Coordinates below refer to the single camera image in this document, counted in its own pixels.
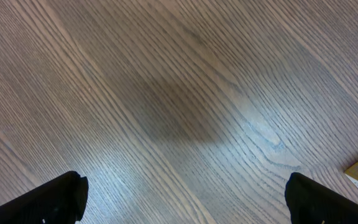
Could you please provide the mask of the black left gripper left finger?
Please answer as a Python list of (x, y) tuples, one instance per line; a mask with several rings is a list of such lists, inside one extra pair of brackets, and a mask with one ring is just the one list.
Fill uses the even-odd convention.
[(81, 221), (88, 199), (88, 179), (75, 171), (0, 206), (0, 223), (62, 223)]

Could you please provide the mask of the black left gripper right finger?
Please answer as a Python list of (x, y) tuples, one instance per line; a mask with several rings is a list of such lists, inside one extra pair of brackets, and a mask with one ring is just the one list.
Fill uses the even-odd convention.
[(358, 224), (358, 204), (294, 172), (285, 186), (293, 224)]

